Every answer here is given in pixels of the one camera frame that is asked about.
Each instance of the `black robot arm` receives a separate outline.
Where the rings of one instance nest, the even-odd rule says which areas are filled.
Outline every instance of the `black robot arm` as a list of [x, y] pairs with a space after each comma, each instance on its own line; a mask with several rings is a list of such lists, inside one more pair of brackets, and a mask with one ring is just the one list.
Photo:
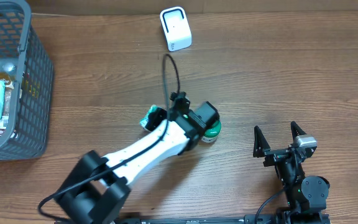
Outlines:
[[328, 216], [321, 214], [327, 207], [329, 182], [324, 177], [305, 177], [301, 165], [316, 151], [317, 140], [294, 121], [291, 122], [291, 131], [292, 144], [284, 149], [271, 150], [260, 128], [254, 128], [254, 157], [264, 157], [265, 167], [275, 167], [288, 200], [287, 207], [277, 210], [275, 221], [277, 224], [329, 223]]

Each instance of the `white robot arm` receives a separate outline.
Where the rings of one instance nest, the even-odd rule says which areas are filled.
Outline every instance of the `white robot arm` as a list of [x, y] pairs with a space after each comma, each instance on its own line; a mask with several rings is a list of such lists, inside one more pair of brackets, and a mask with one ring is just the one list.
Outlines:
[[[185, 92], [172, 97], [173, 106], [168, 112], [160, 109], [149, 115], [149, 127], [153, 129], [150, 134], [120, 151], [103, 157], [90, 151], [80, 159], [53, 197], [71, 222], [112, 223], [136, 180], [160, 161], [193, 149], [219, 119], [218, 111], [209, 102], [192, 111]], [[100, 181], [106, 187], [105, 193], [100, 194], [89, 179]]]

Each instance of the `wooden table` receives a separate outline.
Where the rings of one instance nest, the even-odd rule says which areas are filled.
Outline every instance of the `wooden table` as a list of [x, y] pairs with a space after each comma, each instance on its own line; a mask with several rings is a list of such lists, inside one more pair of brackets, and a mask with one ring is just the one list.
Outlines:
[[[223, 130], [163, 161], [135, 185], [123, 213], [155, 218], [255, 213], [281, 189], [273, 167], [252, 157], [253, 127], [272, 148], [291, 143], [290, 121], [319, 146], [303, 164], [331, 183], [333, 223], [358, 223], [358, 11], [195, 14], [190, 48], [172, 53], [192, 107], [209, 100]], [[82, 154], [122, 149], [163, 105], [167, 52], [158, 15], [36, 18], [56, 69], [47, 152], [0, 162], [0, 223], [51, 223], [36, 211]], [[175, 88], [173, 72], [168, 82]], [[269, 204], [272, 213], [284, 197]], [[63, 215], [53, 202], [49, 212]]]

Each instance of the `white plastic box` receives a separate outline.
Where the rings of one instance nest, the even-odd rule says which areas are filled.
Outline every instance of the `white plastic box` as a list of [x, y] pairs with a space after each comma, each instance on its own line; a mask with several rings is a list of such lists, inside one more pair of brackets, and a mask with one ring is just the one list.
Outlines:
[[191, 45], [190, 26], [182, 7], [177, 6], [162, 11], [160, 20], [169, 51], [184, 49]]

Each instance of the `cable wire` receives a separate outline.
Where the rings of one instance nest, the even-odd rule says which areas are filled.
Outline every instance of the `cable wire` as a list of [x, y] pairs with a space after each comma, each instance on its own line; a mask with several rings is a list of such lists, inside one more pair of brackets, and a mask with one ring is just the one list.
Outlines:
[[268, 204], [271, 200], [275, 199], [276, 197], [278, 197], [281, 193], [283, 193], [284, 191], [286, 191], [287, 189], [289, 189], [290, 187], [292, 187], [295, 182], [297, 181], [298, 179], [298, 167], [299, 167], [299, 164], [298, 164], [298, 159], [296, 159], [296, 150], [294, 151], [294, 153], [292, 154], [294, 160], [295, 160], [295, 177], [294, 177], [294, 180], [292, 182], [292, 184], [288, 185], [288, 186], [284, 186], [283, 189], [281, 189], [279, 192], [277, 192], [275, 195], [271, 196], [269, 199], [267, 199], [258, 209], [258, 212], [255, 214], [255, 224], [257, 224], [258, 222], [258, 217], [260, 215], [260, 213], [262, 212], [262, 210], [264, 209], [264, 207], [266, 206], [266, 204]]
[[112, 172], [113, 170], [117, 169], [118, 167], [120, 166], [123, 166], [125, 164], [127, 164], [128, 162], [136, 159], [137, 157], [143, 155], [145, 152], [147, 152], [148, 150], [152, 149], [154, 146], [156, 146], [165, 136], [165, 134], [167, 133], [168, 131], [168, 125], [169, 125], [169, 120], [170, 120], [170, 112], [169, 112], [169, 95], [168, 95], [168, 90], [167, 90], [167, 79], [166, 79], [166, 75], [165, 75], [165, 61], [166, 59], [169, 58], [172, 62], [172, 65], [175, 69], [175, 73], [176, 73], [176, 77], [177, 77], [177, 83], [178, 83], [178, 89], [177, 89], [177, 94], [179, 94], [179, 91], [180, 91], [180, 82], [179, 82], [179, 72], [178, 72], [178, 69], [177, 69], [177, 65], [174, 61], [174, 59], [172, 58], [172, 56], [170, 54], [165, 54], [163, 56], [163, 59], [162, 59], [162, 83], [163, 83], [163, 93], [164, 93], [164, 96], [165, 96], [165, 107], [166, 107], [166, 110], [167, 110], [167, 123], [165, 125], [165, 129], [162, 133], [162, 135], [153, 143], [151, 144], [149, 147], [146, 147], [145, 149], [143, 149], [142, 151], [138, 152], [137, 154], [131, 156], [130, 158], [128, 159], [125, 159], [123, 160], [122, 162], [118, 163], [117, 165], [113, 166], [113, 167], [110, 167], [90, 178], [87, 178], [77, 184], [74, 184], [70, 187], [67, 187], [63, 190], [59, 190], [57, 192], [55, 192], [54, 194], [51, 194], [49, 195], [48, 197], [44, 198], [39, 204], [38, 204], [38, 207], [37, 207], [37, 210], [38, 212], [47, 217], [47, 218], [52, 218], [54, 219], [55, 221], [57, 222], [63, 222], [63, 223], [73, 223], [73, 221], [71, 219], [68, 219], [68, 218], [62, 218], [62, 217], [58, 217], [58, 216], [55, 216], [55, 215], [51, 215], [47, 212], [44, 212], [42, 210], [42, 207], [47, 203], [49, 202], [50, 200], [56, 198], [56, 197], [59, 197], [61, 195], [63, 195], [64, 193], [72, 190], [72, 189], [75, 189], [79, 186], [82, 186], [82, 185], [85, 185], [91, 181], [94, 181], [94, 180], [98, 180], [100, 178], [102, 178], [104, 175], [106, 175], [107, 173], [109, 172]]
[[256, 212], [255, 214], [255, 224], [258, 224], [258, 217], [259, 214], [262, 212], [262, 210], [264, 209], [264, 207], [273, 199], [277, 198], [280, 194], [282, 194], [284, 191], [286, 191], [287, 188], [284, 187], [283, 189], [281, 189], [279, 192], [275, 193], [274, 195], [272, 195], [270, 198], [268, 198], [258, 209], [258, 212]]
[[289, 222], [289, 221], [290, 221], [290, 218], [291, 218], [291, 215], [295, 214], [296, 212], [297, 212], [297, 211], [295, 211], [295, 210], [291, 210], [291, 211], [288, 213], [288, 215], [287, 215], [286, 221]]

